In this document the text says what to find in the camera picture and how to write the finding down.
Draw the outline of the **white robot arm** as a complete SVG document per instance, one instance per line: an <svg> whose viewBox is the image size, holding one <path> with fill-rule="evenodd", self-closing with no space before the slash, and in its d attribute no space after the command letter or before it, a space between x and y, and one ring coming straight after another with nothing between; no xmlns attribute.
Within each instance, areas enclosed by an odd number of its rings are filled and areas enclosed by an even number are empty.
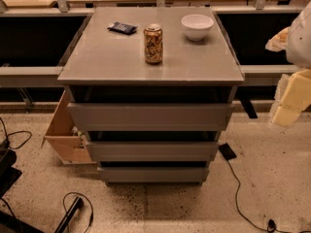
<svg viewBox="0 0 311 233"><path fill-rule="evenodd" d="M311 105L311 2L265 48L275 52L285 50L287 60L299 68L292 75L281 77L270 110L269 128L282 132Z"/></svg>

